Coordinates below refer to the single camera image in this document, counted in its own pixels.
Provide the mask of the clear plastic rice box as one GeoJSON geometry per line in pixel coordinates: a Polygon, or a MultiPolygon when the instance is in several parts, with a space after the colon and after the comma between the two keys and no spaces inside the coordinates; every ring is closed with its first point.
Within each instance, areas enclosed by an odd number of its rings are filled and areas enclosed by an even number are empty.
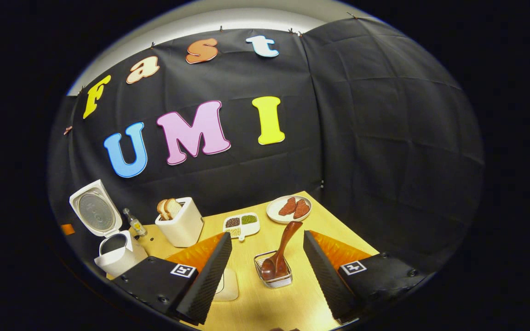
{"type": "Polygon", "coordinates": [[[215,291],[214,302],[228,302],[238,298],[237,274],[231,268],[225,268],[215,291]]]}

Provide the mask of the white divided bean dish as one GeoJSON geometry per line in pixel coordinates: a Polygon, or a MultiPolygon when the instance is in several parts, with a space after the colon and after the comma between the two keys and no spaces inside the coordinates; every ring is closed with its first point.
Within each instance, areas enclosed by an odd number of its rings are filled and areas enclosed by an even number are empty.
{"type": "Polygon", "coordinates": [[[222,231],[230,233],[232,239],[244,241],[248,235],[259,232],[259,217],[255,212],[244,212],[242,214],[227,217],[223,221],[222,231]]]}

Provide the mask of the black backdrop cloth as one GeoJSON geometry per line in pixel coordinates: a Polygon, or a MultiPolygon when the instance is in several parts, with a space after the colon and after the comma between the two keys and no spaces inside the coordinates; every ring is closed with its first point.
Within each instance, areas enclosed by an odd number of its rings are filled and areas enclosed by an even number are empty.
{"type": "Polygon", "coordinates": [[[69,197],[97,179],[145,224],[166,198],[191,197],[206,217],[306,191],[375,249],[431,273],[477,211],[484,154],[439,61],[360,18],[139,51],[64,101],[47,166],[60,224],[78,221],[69,197]]]}

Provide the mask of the red meat slice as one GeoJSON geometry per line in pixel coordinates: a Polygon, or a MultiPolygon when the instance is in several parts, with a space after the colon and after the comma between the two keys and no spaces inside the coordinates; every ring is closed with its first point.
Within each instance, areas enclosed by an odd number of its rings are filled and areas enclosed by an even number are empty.
{"type": "Polygon", "coordinates": [[[297,201],[295,197],[290,197],[285,205],[278,211],[278,215],[280,216],[286,216],[293,214],[297,209],[297,201]]]}
{"type": "Polygon", "coordinates": [[[293,212],[293,219],[297,220],[307,215],[311,211],[311,207],[307,204],[305,199],[300,199],[296,203],[296,209],[293,212]]]}

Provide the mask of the brown wooden spoon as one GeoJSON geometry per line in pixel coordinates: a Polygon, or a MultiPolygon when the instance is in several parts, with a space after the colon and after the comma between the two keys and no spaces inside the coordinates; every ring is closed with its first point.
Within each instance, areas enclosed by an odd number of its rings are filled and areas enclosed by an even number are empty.
{"type": "Polygon", "coordinates": [[[289,274],[288,264],[284,258],[284,252],[290,239],[302,225],[302,222],[292,221],[286,226],[282,233],[281,243],[278,250],[273,256],[266,258],[261,265],[261,277],[263,281],[271,281],[289,274]]]}

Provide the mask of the white toaster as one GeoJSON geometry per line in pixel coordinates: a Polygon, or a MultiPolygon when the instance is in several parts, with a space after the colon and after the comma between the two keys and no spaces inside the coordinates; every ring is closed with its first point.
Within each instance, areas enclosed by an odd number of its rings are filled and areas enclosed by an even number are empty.
{"type": "Polygon", "coordinates": [[[191,197],[176,199],[182,209],[172,220],[162,220],[159,215],[155,224],[175,247],[189,247],[198,242],[204,220],[191,197]]]}

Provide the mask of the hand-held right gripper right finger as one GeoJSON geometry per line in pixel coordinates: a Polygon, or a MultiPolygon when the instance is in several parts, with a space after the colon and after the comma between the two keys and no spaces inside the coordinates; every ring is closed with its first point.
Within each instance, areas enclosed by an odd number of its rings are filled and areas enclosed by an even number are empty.
{"type": "Polygon", "coordinates": [[[429,275],[391,253],[373,256],[312,230],[303,248],[333,318],[368,320],[410,295],[429,275]]]}

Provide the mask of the small glass bottle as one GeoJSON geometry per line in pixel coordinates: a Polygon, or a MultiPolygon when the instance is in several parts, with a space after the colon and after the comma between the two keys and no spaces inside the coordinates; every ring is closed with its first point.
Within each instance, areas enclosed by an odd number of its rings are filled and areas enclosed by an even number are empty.
{"type": "Polygon", "coordinates": [[[148,231],[146,230],[146,228],[141,224],[138,218],[134,216],[132,212],[130,212],[130,209],[124,208],[122,210],[122,213],[126,216],[129,224],[135,230],[137,235],[139,235],[139,237],[145,237],[148,234],[148,231]]]}

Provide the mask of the white rice cooker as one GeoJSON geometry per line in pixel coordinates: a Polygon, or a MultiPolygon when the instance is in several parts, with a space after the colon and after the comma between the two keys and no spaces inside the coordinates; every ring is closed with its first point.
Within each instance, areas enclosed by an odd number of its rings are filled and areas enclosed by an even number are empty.
{"type": "Polygon", "coordinates": [[[148,257],[130,231],[121,230],[122,216],[100,179],[73,193],[69,203],[84,226],[103,238],[94,262],[105,273],[120,276],[148,257]]]}

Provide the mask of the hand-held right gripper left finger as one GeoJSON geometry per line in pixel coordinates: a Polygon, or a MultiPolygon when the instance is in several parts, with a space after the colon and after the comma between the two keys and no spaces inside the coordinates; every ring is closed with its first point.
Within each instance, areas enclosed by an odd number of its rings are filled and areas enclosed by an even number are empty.
{"type": "Polygon", "coordinates": [[[112,282],[160,314],[204,324],[231,250],[222,232],[166,259],[146,257],[112,282]]]}

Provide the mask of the white round plate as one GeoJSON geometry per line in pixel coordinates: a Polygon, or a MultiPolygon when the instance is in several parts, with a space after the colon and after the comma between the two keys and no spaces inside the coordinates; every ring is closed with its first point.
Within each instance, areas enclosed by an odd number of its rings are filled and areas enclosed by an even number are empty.
{"type": "Polygon", "coordinates": [[[285,205],[286,201],[290,198],[290,197],[295,197],[296,198],[296,201],[300,200],[300,199],[305,199],[305,201],[307,202],[307,204],[311,207],[311,210],[312,210],[312,203],[311,201],[309,201],[309,199],[307,197],[303,197],[301,195],[287,195],[287,196],[282,196],[282,197],[278,197],[277,199],[275,199],[274,201],[272,201],[268,206],[267,206],[267,209],[266,209],[266,213],[267,213],[267,216],[277,222],[277,223],[282,223],[282,224],[288,224],[289,222],[292,222],[292,221],[298,221],[298,222],[301,222],[302,220],[304,220],[305,218],[307,218],[307,216],[311,213],[311,211],[303,216],[302,218],[299,218],[297,220],[294,220],[293,219],[293,214],[290,214],[290,215],[286,215],[286,216],[280,216],[278,215],[278,211],[285,205]]]}

